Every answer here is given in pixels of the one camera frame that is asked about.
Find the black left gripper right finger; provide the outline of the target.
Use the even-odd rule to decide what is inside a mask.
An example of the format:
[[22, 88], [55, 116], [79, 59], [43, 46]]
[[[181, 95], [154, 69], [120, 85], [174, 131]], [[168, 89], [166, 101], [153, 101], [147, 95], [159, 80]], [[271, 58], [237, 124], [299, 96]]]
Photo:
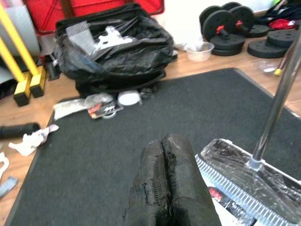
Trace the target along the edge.
[[163, 140], [171, 190], [171, 226], [220, 226], [211, 195], [187, 137], [168, 135]]

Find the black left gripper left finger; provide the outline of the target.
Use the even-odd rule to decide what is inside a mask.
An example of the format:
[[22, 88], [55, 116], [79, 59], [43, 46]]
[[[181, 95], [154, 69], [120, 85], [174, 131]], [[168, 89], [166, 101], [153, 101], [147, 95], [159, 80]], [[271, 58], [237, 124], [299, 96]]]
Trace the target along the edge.
[[151, 141], [142, 150], [140, 165], [130, 188], [125, 226], [170, 225], [171, 193], [166, 170], [161, 141]]

